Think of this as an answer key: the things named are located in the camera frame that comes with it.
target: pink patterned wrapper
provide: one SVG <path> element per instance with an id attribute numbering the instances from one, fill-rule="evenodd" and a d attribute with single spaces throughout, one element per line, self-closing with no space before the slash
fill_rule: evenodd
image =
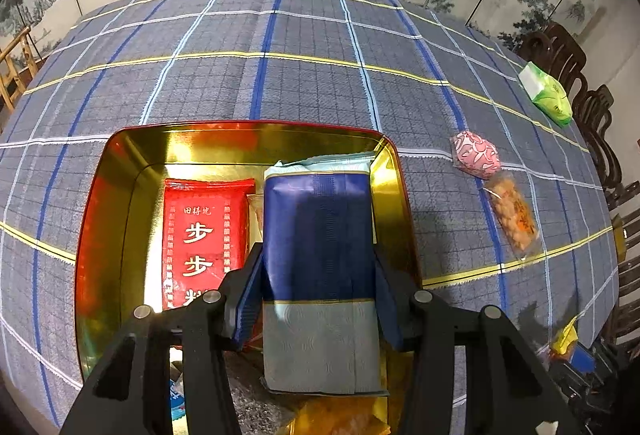
<path id="1" fill-rule="evenodd" d="M 450 140 L 456 168 L 485 180 L 500 170 L 498 150 L 489 141 L 470 131 L 461 131 Z"/>

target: green tissue pack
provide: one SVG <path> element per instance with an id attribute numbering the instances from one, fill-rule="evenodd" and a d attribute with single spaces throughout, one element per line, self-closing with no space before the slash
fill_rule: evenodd
<path id="1" fill-rule="evenodd" d="M 564 88 L 557 79 L 529 62 L 518 76 L 529 98 L 559 126 L 571 122 L 574 112 Z"/>

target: plaid tablecloth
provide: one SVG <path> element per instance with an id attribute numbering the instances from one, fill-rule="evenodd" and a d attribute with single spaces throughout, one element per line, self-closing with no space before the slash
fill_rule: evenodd
<path id="1" fill-rule="evenodd" d="M 121 0 L 85 15 L 0 138 L 0 367 L 62 424 L 81 381 L 74 253 L 104 142 L 181 120 L 385 133 L 401 155 L 424 285 L 470 309 L 498 304 L 540 351 L 578 314 L 589 344 L 617 298 L 604 194 L 577 128 L 531 104 L 521 68 L 491 39 L 401 0 Z M 461 129 L 498 147 L 532 204 L 546 250 L 535 263 L 514 261 L 479 181 L 453 167 L 449 137 Z"/>

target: gray tablecloth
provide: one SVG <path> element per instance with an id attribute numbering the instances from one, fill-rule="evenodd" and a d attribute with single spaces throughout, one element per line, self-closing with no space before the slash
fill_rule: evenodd
<path id="1" fill-rule="evenodd" d="M 62 424 L 81 380 L 73 253 L 104 142 L 124 126 L 181 120 L 385 133 L 401 155 L 424 284 L 459 306 L 500 305 L 540 351 L 580 315 L 589 344 L 618 288 L 604 194 L 577 128 L 529 101 L 521 68 L 482 34 L 401 0 L 121 0 L 85 15 L 1 136 L 0 367 Z M 498 147 L 547 258 L 509 265 L 479 182 L 452 165 L 461 129 Z"/>

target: table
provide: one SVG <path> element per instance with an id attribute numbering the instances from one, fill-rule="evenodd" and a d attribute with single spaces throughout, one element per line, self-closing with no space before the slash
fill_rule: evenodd
<path id="1" fill-rule="evenodd" d="M 541 353 L 575 315 L 590 344 L 618 292 L 607 206 L 577 128 L 529 101 L 521 68 L 493 40 L 401 0 L 121 0 L 85 15 L 1 137 L 0 366 L 62 423 L 80 386 L 74 253 L 104 142 L 124 126 L 185 120 L 385 133 L 401 156 L 423 285 L 458 306 L 499 305 Z M 462 129 L 497 146 L 546 256 L 514 259 L 481 183 L 452 164 L 449 138 Z"/>

